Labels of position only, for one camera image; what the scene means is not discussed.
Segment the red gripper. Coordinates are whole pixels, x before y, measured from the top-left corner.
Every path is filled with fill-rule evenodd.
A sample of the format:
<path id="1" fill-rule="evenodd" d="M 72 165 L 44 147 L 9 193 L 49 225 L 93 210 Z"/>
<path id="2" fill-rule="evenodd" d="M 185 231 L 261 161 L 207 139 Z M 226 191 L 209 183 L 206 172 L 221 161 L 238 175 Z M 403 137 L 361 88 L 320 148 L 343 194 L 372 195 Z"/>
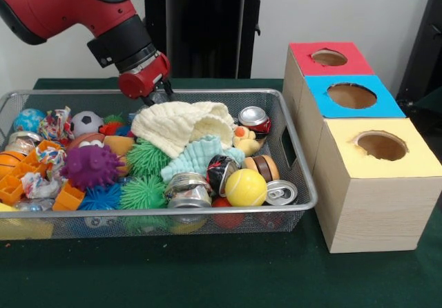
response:
<path id="1" fill-rule="evenodd" d="M 122 73 L 118 77 L 121 92 L 131 98 L 140 98 L 148 107 L 156 104 L 151 96 L 158 87 L 171 97 L 173 89 L 169 81 L 171 65 L 168 58 L 160 51 L 143 63 Z"/>

